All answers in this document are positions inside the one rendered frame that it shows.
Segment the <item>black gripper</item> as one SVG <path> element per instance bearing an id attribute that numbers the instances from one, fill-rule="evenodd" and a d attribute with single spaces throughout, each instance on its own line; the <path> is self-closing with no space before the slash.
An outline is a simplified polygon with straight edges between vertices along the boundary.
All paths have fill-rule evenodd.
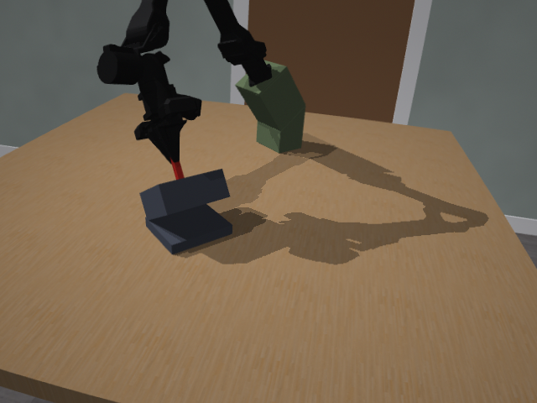
<path id="1" fill-rule="evenodd" d="M 174 163 L 180 161 L 180 130 L 187 122 L 181 113 L 193 114 L 198 110 L 191 96 L 167 99 L 172 98 L 174 89 L 174 84 L 167 80 L 149 81 L 139 87 L 138 100 L 143 100 L 143 120 L 147 122 L 141 122 L 134 130 L 136 140 L 149 139 L 170 163 L 170 158 Z"/>

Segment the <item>dark grey sloped panel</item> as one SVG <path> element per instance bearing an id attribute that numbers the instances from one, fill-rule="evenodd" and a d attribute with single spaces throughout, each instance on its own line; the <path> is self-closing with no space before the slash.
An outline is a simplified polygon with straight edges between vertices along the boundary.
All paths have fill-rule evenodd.
<path id="1" fill-rule="evenodd" d="M 230 197 L 222 169 L 158 184 L 139 194 L 146 227 L 171 254 L 232 234 L 232 224 L 207 205 Z"/>

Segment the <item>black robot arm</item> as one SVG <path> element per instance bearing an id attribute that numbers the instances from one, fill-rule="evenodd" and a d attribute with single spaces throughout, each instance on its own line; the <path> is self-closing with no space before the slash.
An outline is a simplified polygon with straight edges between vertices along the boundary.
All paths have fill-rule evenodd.
<path id="1" fill-rule="evenodd" d="M 249 86 L 255 86 L 272 78 L 271 66 L 266 65 L 263 59 L 267 51 L 265 43 L 255 41 L 250 32 L 238 23 L 229 2 L 204 1 L 221 33 L 220 43 L 217 46 L 223 59 L 233 65 L 242 65 L 250 77 Z M 97 74 L 103 83 L 119 85 L 138 83 L 138 86 L 142 86 L 149 81 L 168 80 L 164 68 L 164 64 L 170 61 L 167 55 L 161 51 L 141 55 L 167 45 L 169 40 L 167 3 L 168 0 L 142 0 L 139 9 L 130 20 L 122 45 L 103 46 L 103 53 L 97 66 Z"/>

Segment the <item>dark red rectangular bar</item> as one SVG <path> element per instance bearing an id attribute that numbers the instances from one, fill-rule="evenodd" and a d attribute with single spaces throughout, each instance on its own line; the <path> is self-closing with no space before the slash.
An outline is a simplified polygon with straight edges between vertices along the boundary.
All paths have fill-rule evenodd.
<path id="1" fill-rule="evenodd" d="M 171 163 L 172 163 L 172 166 L 173 166 L 173 170 L 174 170 L 174 173 L 175 173 L 176 180 L 184 178 L 180 162 L 175 162 L 174 163 L 172 159 L 170 159 L 170 160 L 171 160 Z"/>

